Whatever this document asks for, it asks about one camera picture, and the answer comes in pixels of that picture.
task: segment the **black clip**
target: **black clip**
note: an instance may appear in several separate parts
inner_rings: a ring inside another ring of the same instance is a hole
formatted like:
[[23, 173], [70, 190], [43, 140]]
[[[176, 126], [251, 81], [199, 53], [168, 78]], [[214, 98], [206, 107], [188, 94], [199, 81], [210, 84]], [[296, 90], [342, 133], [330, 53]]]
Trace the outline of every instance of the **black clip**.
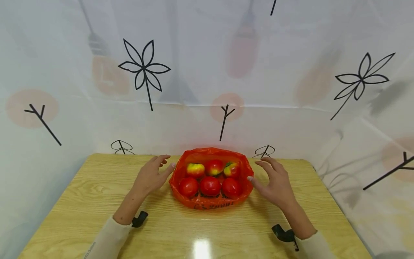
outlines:
[[148, 217], [148, 213], [145, 211], [141, 211], [137, 218], [134, 218], [132, 220], [132, 227], [133, 228], [139, 228], [144, 224], [145, 219]]
[[285, 243], [293, 242], [295, 246], [295, 251], [299, 251], [298, 244], [295, 240], [295, 233], [292, 229], [284, 231], [283, 228], [279, 224], [277, 224], [272, 227], [272, 231], [276, 235], [277, 239], [279, 239], [280, 241]]

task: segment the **tomato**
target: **tomato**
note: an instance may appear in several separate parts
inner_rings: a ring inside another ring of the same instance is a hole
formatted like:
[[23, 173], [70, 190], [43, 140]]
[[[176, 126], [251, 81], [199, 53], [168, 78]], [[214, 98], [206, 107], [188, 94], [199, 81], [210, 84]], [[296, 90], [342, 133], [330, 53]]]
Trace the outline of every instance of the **tomato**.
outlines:
[[221, 160], [210, 160], [205, 164], [206, 173], [210, 176], [216, 176], [224, 170], [224, 164]]
[[198, 182], [192, 177], [187, 177], [181, 180], [178, 186], [178, 191], [185, 197], [192, 197], [198, 191]]
[[224, 167], [223, 173], [226, 177], [237, 179], [240, 175], [240, 167], [235, 162], [228, 162]]
[[216, 196], [220, 188], [220, 181], [213, 176], [204, 177], [200, 182], [200, 191], [206, 196]]
[[230, 199], [236, 199], [242, 192], [241, 184], [233, 178], [225, 179], [221, 186], [221, 190], [223, 191], [223, 194]]

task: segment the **forearm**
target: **forearm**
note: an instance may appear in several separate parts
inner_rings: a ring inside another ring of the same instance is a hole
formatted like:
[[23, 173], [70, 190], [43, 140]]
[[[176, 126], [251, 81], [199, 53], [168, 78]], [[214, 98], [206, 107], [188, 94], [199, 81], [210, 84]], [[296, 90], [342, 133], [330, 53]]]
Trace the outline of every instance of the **forearm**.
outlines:
[[295, 233], [300, 259], [335, 258], [322, 233], [315, 229], [303, 208], [296, 201], [282, 211]]
[[121, 225], [131, 224], [145, 197], [145, 194], [131, 190], [113, 215], [113, 219]]
[[84, 259], [116, 259], [132, 228], [132, 220], [145, 200], [146, 195], [131, 190], [122, 201], [118, 210], [111, 216]]
[[307, 239], [316, 234], [315, 227], [312, 225], [303, 208], [296, 201], [282, 209], [282, 212], [295, 233], [295, 236], [299, 239]]

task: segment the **table surface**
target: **table surface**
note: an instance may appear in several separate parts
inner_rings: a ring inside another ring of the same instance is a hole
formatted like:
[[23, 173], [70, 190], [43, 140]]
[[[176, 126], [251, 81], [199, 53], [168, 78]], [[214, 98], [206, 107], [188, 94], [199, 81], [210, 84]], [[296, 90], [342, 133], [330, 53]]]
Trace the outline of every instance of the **table surface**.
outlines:
[[[128, 193], [139, 169], [152, 156], [89, 156], [19, 258], [82, 258], [106, 220]], [[179, 156], [169, 159], [178, 161]], [[249, 159], [255, 177], [266, 172]], [[338, 258], [371, 258], [311, 164], [278, 160], [289, 172], [299, 203], [329, 241]], [[256, 190], [242, 204], [207, 211], [176, 201], [166, 182], [140, 210], [144, 225], [131, 231], [119, 258], [294, 258], [292, 244], [279, 241], [275, 224], [289, 225]]]

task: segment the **black stick figure drawing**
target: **black stick figure drawing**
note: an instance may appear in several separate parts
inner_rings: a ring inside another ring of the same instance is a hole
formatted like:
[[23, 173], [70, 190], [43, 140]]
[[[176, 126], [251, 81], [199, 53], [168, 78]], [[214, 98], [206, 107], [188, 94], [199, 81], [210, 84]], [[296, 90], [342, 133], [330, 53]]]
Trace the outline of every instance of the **black stick figure drawing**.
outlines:
[[375, 73], [383, 66], [385, 66], [394, 55], [395, 53], [392, 53], [371, 66], [371, 56], [367, 52], [359, 64], [358, 74], [342, 74], [335, 76], [338, 81], [348, 86], [339, 92], [339, 94], [335, 96], [334, 100], [342, 99], [344, 97], [347, 97], [347, 99], [335, 113], [335, 115], [331, 118], [331, 120], [344, 107], [345, 103], [347, 103], [352, 95], [354, 95], [354, 99], [356, 101], [359, 100], [365, 90], [365, 84], [376, 85], [389, 81], [386, 76]]
[[125, 39], [124, 39], [124, 45], [132, 62], [125, 61], [124, 63], [120, 64], [118, 67], [122, 68], [123, 70], [136, 73], [135, 75], [135, 89], [136, 90], [140, 89], [144, 84], [146, 85], [149, 105], [151, 107], [151, 111], [153, 111], [148, 83], [152, 85], [158, 91], [162, 92], [161, 84], [158, 78], [155, 76], [155, 74], [163, 74], [163, 73], [170, 71], [171, 69], [167, 67], [166, 65], [163, 65], [160, 63], [152, 63], [152, 60], [154, 59], [154, 40], [148, 42], [145, 45], [144, 50], [142, 51], [142, 55], [140, 55], [138, 51]]
[[61, 146], [62, 144], [60, 143], [60, 141], [58, 140], [58, 138], [55, 136], [55, 134], [53, 134], [53, 132], [51, 131], [51, 129], [49, 128], [49, 126], [46, 124], [46, 122], [43, 120], [43, 113], [45, 111], [45, 105], [42, 106], [42, 111], [40, 112], [40, 114], [37, 112], [37, 110], [33, 107], [32, 104], [29, 104], [31, 110], [24, 110], [25, 112], [29, 112], [29, 113], [34, 113], [36, 114], [36, 116], [39, 118], [39, 120], [43, 123], [43, 125], [46, 127], [46, 129], [49, 131], [49, 133], [52, 135], [52, 137], [56, 140], [56, 142], [59, 144], [59, 146]]
[[229, 105], [226, 105], [226, 108], [224, 108], [223, 106], [221, 107], [224, 111], [224, 118], [223, 118], [223, 126], [221, 126], [221, 133], [220, 133], [220, 141], [221, 141], [221, 137], [223, 136], [223, 130], [224, 130], [224, 124], [226, 123], [226, 118], [228, 115], [230, 115], [235, 109], [231, 110], [231, 112], [227, 113], [227, 111], [229, 110]]
[[[119, 144], [119, 147], [118, 148], [114, 148], [113, 147], [113, 145], [116, 145], [116, 144]], [[124, 153], [124, 155], [126, 154], [125, 153], [125, 151], [126, 152], [129, 152], [129, 153], [131, 153], [131, 154], [133, 154], [133, 155], [135, 155], [134, 153], [132, 153], [130, 150], [132, 150], [132, 146], [130, 145], [130, 144], [128, 144], [128, 143], [126, 143], [125, 141], [122, 141], [122, 140], [116, 140], [116, 141], [114, 141], [114, 142], [112, 142], [112, 144], [111, 144], [111, 148], [112, 149], [114, 149], [114, 150], [116, 150], [115, 151], [115, 154], [116, 153], [118, 153], [118, 151], [120, 151], [120, 150], [122, 150], [122, 152]]]
[[275, 4], [276, 4], [276, 0], [274, 0], [274, 2], [273, 2], [273, 7], [272, 7], [272, 11], [270, 12], [270, 16], [272, 16], [272, 14], [273, 14]]
[[[268, 149], [273, 149], [273, 151], [271, 152], [271, 153], [268, 153], [267, 152], [267, 150]], [[264, 156], [267, 156], [267, 157], [270, 157], [270, 155], [271, 154], [273, 154], [274, 153], [274, 151], [275, 151], [275, 149], [274, 149], [274, 147], [272, 147], [272, 146], [270, 146], [270, 145], [267, 145], [267, 146], [264, 146], [264, 147], [261, 147], [261, 148], [258, 148], [258, 149], [256, 149], [256, 151], [255, 151], [255, 156], [253, 157], [253, 158], [255, 158], [255, 157], [258, 157], [258, 156], [260, 156], [261, 155], [261, 157], [260, 158], [262, 158], [262, 157], [264, 157]]]
[[398, 171], [400, 169], [403, 169], [403, 170], [414, 170], [414, 167], [404, 167], [406, 164], [414, 161], [414, 155], [412, 157], [410, 157], [409, 159], [407, 159], [407, 152], [403, 152], [402, 157], [403, 157], [403, 160], [404, 161], [401, 164], [399, 164], [398, 166], [396, 166], [394, 169], [392, 169], [391, 171], [389, 171], [385, 175], [383, 175], [380, 178], [376, 179], [372, 183], [368, 184], [366, 187], [363, 188], [363, 190], [365, 191], [369, 187], [373, 186], [374, 184], [376, 184], [379, 181], [383, 180], [385, 177], [390, 176], [391, 174], [393, 174], [394, 172], [396, 172], [396, 171]]

